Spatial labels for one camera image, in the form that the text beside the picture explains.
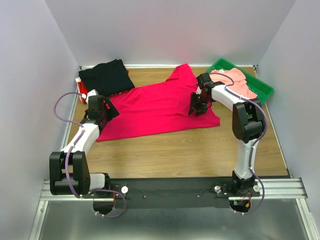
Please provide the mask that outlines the magenta t shirt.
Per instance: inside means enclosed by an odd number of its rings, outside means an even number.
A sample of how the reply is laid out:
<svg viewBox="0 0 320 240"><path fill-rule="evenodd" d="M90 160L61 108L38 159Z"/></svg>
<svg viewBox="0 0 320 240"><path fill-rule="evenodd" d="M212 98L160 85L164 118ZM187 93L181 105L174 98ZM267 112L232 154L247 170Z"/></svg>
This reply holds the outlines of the magenta t shirt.
<svg viewBox="0 0 320 240"><path fill-rule="evenodd" d="M220 118L211 109L200 116L188 114L196 82L190 66L182 64L164 82L113 96L111 102L119 116L107 123L97 141L218 127Z"/></svg>

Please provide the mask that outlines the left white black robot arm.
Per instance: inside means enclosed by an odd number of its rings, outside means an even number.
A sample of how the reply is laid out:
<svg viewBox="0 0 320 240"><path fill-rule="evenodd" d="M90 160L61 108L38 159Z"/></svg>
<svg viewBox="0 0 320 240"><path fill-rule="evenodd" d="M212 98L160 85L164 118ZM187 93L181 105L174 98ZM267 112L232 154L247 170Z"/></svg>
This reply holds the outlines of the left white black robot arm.
<svg viewBox="0 0 320 240"><path fill-rule="evenodd" d="M52 195L74 195L80 198L94 191L104 198L110 194L109 175L90 173L87 154L107 123L119 116L119 112L108 97L99 95L95 90L85 97L87 110L81 122L59 116L58 103L54 104L55 117L78 125L78 131L65 147L49 156L49 187Z"/></svg>

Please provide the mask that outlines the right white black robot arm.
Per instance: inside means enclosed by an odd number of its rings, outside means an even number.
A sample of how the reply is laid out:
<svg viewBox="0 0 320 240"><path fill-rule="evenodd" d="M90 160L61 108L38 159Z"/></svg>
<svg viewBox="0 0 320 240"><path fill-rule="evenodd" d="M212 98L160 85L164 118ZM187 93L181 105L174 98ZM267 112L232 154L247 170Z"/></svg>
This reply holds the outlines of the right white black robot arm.
<svg viewBox="0 0 320 240"><path fill-rule="evenodd" d="M209 104L220 102L232 112L232 132L238 140L237 163L232 172L229 190L241 196L255 185L254 163L257 146L268 128L268 117L258 98L249 99L231 90L234 80L226 74L216 72L231 80L226 84L212 81L212 73L200 74L197 79L197 90L190 95L188 114L196 117L204 115Z"/></svg>

